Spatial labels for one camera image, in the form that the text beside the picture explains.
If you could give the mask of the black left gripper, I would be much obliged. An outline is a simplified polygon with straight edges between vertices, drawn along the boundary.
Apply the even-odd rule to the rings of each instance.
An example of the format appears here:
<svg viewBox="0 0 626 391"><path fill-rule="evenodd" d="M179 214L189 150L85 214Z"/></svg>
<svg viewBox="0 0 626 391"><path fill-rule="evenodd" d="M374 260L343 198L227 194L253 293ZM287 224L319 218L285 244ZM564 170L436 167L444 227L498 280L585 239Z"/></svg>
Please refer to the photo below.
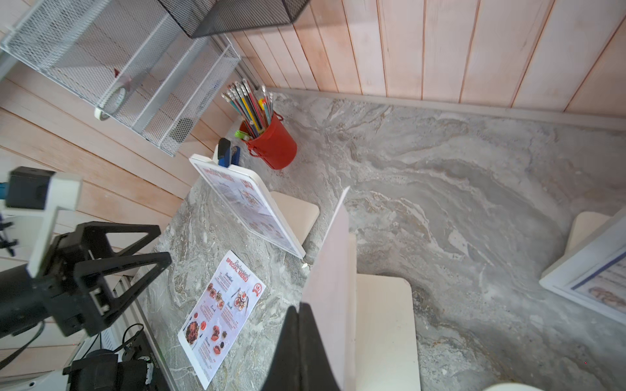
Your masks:
<svg viewBox="0 0 626 391"><path fill-rule="evenodd" d="M41 294L62 335L94 336L115 323L171 265L168 252L148 250L160 234L158 225L90 222L53 239L44 258ZM106 277L139 267L150 270L114 296Z"/></svg>

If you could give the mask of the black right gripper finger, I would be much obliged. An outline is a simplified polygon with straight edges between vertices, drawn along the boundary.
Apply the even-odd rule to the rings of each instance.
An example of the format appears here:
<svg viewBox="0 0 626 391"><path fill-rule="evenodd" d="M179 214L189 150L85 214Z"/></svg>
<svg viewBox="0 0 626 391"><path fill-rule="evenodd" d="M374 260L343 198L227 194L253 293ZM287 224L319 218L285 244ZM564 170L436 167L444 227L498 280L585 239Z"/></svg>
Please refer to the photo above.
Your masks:
<svg viewBox="0 0 626 391"><path fill-rule="evenodd" d="M309 304L288 308L262 389L339 389Z"/></svg>

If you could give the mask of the red special menu sheet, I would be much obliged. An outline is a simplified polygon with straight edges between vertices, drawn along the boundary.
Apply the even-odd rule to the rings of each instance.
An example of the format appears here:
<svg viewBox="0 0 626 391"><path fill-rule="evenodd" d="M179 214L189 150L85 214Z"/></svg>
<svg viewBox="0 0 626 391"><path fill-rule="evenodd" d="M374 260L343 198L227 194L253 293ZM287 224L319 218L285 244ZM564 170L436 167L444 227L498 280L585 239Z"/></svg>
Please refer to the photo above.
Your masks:
<svg viewBox="0 0 626 391"><path fill-rule="evenodd" d="M235 343L266 285L234 252L228 252L178 332L203 389Z"/></svg>

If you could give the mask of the white menu holder front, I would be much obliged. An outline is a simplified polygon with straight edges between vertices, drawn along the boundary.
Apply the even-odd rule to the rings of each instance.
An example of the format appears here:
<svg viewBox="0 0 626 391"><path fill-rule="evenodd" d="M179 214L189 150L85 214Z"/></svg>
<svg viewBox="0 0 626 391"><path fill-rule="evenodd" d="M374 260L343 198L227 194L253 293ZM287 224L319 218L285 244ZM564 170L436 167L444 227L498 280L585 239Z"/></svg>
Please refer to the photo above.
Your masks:
<svg viewBox="0 0 626 391"><path fill-rule="evenodd" d="M571 290L571 286L625 251L625 210L614 216L580 213L572 223L562 257L546 269L541 287L592 311L625 324L625 313L614 311Z"/></svg>

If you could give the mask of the dim sum menu sheet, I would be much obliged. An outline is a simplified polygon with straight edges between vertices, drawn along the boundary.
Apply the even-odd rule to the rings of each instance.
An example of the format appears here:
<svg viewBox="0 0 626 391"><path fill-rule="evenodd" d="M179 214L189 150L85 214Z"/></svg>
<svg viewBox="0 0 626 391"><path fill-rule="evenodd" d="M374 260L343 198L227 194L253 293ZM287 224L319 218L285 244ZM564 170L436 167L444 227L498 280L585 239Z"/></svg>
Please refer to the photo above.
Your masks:
<svg viewBox="0 0 626 391"><path fill-rule="evenodd" d="M574 283L571 290L624 314L625 251Z"/></svg>

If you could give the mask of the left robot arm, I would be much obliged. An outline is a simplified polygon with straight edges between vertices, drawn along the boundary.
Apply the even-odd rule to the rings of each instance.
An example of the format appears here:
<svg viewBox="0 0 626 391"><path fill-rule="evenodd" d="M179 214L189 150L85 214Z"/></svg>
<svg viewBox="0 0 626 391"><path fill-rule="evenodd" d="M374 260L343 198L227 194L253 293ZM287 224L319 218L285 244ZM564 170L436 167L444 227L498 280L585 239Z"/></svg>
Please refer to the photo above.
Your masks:
<svg viewBox="0 0 626 391"><path fill-rule="evenodd" d="M33 272L22 265L1 273L2 337L42 332L48 318L67 337L112 326L171 265L168 252L141 251L160 234L158 225L89 222L55 237ZM150 271L115 297L107 277L143 266Z"/></svg>

